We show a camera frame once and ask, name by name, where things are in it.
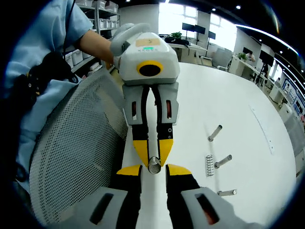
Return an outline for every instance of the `metal cylinder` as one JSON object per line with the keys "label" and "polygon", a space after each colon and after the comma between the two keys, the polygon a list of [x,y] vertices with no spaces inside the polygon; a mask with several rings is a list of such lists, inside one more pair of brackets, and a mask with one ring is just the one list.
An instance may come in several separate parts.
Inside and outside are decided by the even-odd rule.
{"label": "metal cylinder", "polygon": [[222,125],[218,125],[218,127],[216,128],[216,130],[214,130],[214,132],[211,134],[211,136],[208,137],[208,140],[210,142],[212,142],[214,140],[214,138],[216,137],[216,135],[218,135],[219,131],[223,128]]}
{"label": "metal cylinder", "polygon": [[217,192],[218,195],[220,195],[221,197],[224,197],[224,196],[234,196],[237,194],[237,189],[233,189],[233,190],[230,190],[230,191],[219,191]]}
{"label": "metal cylinder", "polygon": [[215,168],[219,168],[220,166],[222,166],[223,164],[227,163],[228,161],[231,161],[232,160],[232,155],[228,155],[227,157],[225,157],[224,159],[222,159],[221,161],[219,162],[216,162],[214,167]]}
{"label": "metal cylinder", "polygon": [[148,171],[152,174],[157,174],[161,171],[161,163],[156,156],[152,156],[151,159],[149,159]]}

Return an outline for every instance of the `sleeve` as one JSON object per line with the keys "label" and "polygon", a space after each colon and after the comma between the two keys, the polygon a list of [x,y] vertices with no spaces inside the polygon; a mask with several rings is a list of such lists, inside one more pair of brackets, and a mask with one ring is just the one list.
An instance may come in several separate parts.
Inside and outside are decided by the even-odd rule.
{"label": "sleeve", "polygon": [[[67,0],[66,8],[66,21],[68,20],[70,10],[72,8],[73,0]],[[87,18],[87,16],[82,12],[78,5],[74,4],[69,29],[67,33],[67,45],[75,43],[79,38],[81,38],[88,30],[92,28],[92,23]]]}

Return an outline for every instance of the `ceiling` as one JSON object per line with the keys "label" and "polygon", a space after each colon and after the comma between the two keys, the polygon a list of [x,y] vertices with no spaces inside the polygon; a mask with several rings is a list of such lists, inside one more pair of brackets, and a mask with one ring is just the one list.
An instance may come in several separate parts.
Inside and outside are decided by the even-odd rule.
{"label": "ceiling", "polygon": [[[113,1],[116,2],[120,8],[132,5],[158,4],[159,2],[165,2],[165,0]],[[291,4],[283,4],[278,0],[269,0],[268,2],[259,0],[170,0],[170,3],[194,6],[198,10],[207,13],[210,13],[212,8],[216,8],[216,14],[233,23],[263,30],[285,41],[299,53],[304,52],[304,50],[302,50],[301,41],[302,29],[298,28],[298,23],[304,21],[302,18],[303,6],[298,6],[299,3],[294,3],[294,1],[289,1]],[[240,5],[241,9],[237,10],[235,8],[236,5]],[[278,31],[273,15],[276,15],[278,18]],[[266,35],[248,29],[242,30],[254,37],[257,41],[261,39],[262,43],[271,47],[275,53],[280,54],[280,51],[282,51],[283,53],[281,56],[288,60],[296,69],[301,69],[301,66],[299,66],[299,57],[292,50],[289,50],[281,43]]]}

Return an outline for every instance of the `gray mesh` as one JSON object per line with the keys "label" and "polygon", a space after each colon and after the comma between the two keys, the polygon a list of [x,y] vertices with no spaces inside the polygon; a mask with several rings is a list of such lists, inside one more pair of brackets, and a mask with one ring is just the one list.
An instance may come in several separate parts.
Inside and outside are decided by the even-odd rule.
{"label": "gray mesh", "polygon": [[109,185],[118,144],[127,136],[122,91],[108,71],[97,71],[70,94],[50,115],[31,163],[31,203],[43,225],[65,220],[75,203]]}
{"label": "gray mesh", "polygon": [[291,115],[284,124],[288,131],[294,154],[297,156],[305,147],[304,127],[294,115]]}

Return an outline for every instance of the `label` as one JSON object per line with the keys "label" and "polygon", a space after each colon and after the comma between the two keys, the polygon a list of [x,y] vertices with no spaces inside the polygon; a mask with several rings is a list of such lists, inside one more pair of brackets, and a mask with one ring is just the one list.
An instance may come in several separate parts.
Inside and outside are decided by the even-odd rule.
{"label": "label", "polygon": [[138,39],[135,41],[136,47],[152,46],[152,45],[160,45],[160,40],[158,38],[153,38],[153,39]]}

